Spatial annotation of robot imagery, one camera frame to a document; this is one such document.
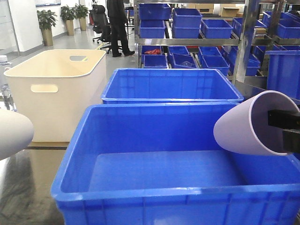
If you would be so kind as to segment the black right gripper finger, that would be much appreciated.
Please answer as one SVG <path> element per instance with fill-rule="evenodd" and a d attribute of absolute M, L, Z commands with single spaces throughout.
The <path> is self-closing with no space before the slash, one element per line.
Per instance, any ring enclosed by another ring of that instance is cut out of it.
<path fill-rule="evenodd" d="M 268 111 L 268 125 L 282 129 L 299 129 L 300 113 L 284 110 Z"/>
<path fill-rule="evenodd" d="M 297 129 L 283 130 L 284 150 L 292 153 L 300 152 L 300 131 Z"/>

